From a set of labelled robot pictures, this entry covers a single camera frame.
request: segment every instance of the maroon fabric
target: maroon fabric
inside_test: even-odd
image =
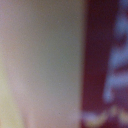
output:
[[[84,43],[82,112],[102,109],[102,93],[117,14],[117,0],[89,0]]]

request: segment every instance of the beige wall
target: beige wall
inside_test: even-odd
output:
[[[9,85],[28,126],[78,128],[83,1],[1,0],[0,8]]]

